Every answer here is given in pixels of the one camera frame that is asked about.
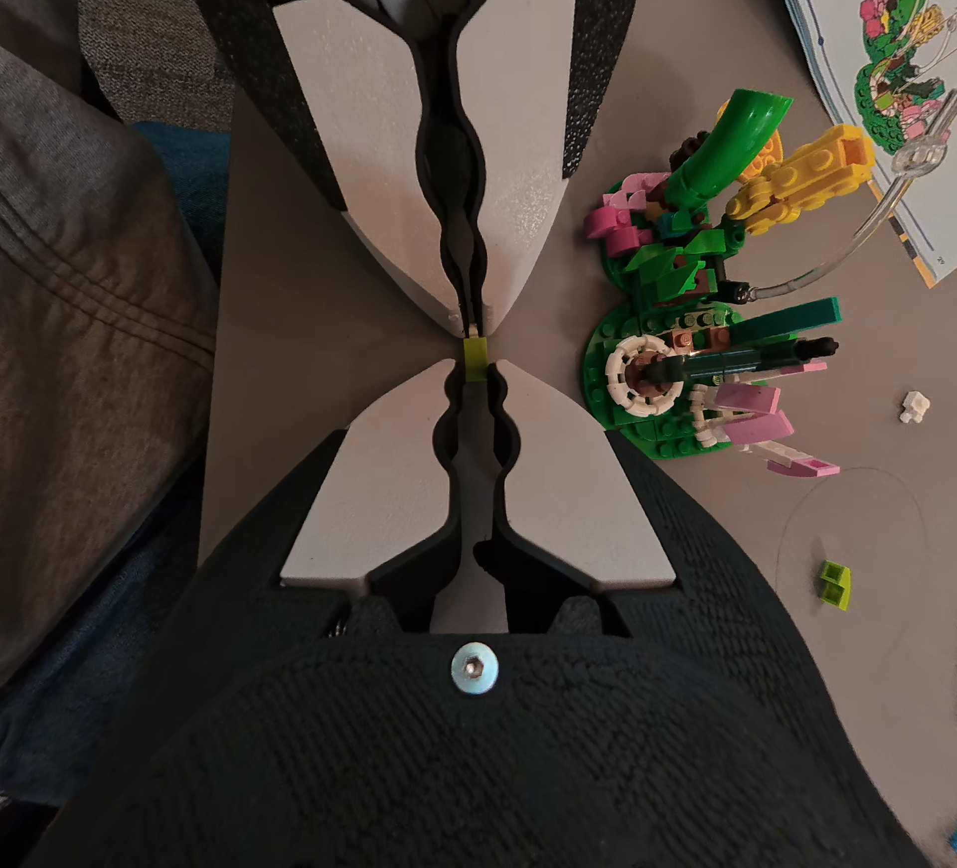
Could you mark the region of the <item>lego flower garden model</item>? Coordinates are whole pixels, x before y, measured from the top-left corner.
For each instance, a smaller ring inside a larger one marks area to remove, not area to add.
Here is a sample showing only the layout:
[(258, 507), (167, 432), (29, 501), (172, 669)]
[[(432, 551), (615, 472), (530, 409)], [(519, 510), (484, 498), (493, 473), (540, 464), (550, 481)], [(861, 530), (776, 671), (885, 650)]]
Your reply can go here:
[(837, 342), (805, 332), (840, 323), (838, 299), (748, 319), (740, 307), (816, 284), (895, 215), (911, 185), (946, 157), (955, 91), (931, 113), (929, 131), (892, 154), (891, 184), (848, 244), (809, 271), (760, 288), (726, 275), (748, 240), (856, 192), (876, 167), (871, 138), (847, 124), (785, 155), (779, 126), (792, 102), (735, 90), (712, 130), (684, 141), (669, 170), (629, 174), (584, 219), (585, 237), (601, 245), (606, 277), (626, 298), (585, 349), (585, 400), (604, 430), (654, 459), (734, 447), (780, 476), (840, 472), (783, 443), (794, 427), (774, 384), (827, 369)]

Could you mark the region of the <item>person's grey sweatshirt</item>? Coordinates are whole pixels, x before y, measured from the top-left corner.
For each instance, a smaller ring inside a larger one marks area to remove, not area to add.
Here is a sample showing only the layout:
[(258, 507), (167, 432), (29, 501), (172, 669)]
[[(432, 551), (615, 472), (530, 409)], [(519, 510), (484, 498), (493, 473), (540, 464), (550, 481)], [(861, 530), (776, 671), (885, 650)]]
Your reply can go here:
[(205, 432), (218, 292), (150, 143), (2, 51), (2, 683)]

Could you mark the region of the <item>lime green lego piece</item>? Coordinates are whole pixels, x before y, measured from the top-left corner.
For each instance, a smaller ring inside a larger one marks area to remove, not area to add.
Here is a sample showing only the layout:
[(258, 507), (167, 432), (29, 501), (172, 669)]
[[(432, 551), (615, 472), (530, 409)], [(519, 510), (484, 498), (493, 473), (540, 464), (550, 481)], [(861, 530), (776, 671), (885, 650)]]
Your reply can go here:
[(852, 570), (848, 566), (824, 560), (817, 575), (818, 599), (840, 611), (848, 611), (853, 589)]

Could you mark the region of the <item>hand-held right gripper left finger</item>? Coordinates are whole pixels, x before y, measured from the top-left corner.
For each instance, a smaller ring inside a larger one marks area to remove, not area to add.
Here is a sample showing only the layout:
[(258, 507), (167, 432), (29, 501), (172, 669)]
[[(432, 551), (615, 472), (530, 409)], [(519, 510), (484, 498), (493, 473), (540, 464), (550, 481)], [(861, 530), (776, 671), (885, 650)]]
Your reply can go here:
[(455, 366), (440, 360), (349, 424), (282, 567), (284, 587), (368, 594), (374, 574), (446, 523), (451, 484), (434, 433)]

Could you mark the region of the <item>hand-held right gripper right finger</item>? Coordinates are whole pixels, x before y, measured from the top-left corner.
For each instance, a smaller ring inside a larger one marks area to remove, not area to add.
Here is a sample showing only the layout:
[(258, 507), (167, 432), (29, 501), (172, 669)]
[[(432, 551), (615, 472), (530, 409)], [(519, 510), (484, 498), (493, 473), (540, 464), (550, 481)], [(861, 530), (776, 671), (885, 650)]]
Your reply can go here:
[(490, 367), (488, 390), (501, 469), (487, 570), (592, 593), (671, 586), (675, 570), (600, 424), (506, 360)]

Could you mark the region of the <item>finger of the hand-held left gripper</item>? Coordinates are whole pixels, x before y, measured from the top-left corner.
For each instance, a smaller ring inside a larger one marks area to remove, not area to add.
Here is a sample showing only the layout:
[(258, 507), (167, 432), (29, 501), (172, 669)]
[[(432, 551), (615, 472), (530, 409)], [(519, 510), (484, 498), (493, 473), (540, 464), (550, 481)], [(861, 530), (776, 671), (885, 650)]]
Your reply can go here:
[(444, 75), (371, 0), (294, 0), (273, 16), (343, 201), (402, 291), (453, 337), (470, 335), (462, 257), (471, 154)]
[(491, 334), (542, 252), (564, 197), (576, 0), (485, 0), (457, 46), (461, 105), (484, 161), (482, 323)]

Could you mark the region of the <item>person's blue jeans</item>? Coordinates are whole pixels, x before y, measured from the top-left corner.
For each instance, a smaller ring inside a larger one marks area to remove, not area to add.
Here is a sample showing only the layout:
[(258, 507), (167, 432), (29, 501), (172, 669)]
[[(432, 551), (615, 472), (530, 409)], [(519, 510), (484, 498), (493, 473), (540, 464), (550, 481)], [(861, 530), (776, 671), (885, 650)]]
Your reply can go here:
[(1, 787), (61, 807), (87, 782), (136, 665), (196, 570), (207, 444), (2, 688)]

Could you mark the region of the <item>person's left forearm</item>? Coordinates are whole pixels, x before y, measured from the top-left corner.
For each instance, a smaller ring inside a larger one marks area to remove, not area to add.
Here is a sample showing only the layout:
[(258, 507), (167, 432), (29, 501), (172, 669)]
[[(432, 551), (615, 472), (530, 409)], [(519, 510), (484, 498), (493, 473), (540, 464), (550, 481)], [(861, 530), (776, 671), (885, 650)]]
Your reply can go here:
[(2, 132), (225, 134), (234, 85), (193, 0), (2, 0)]

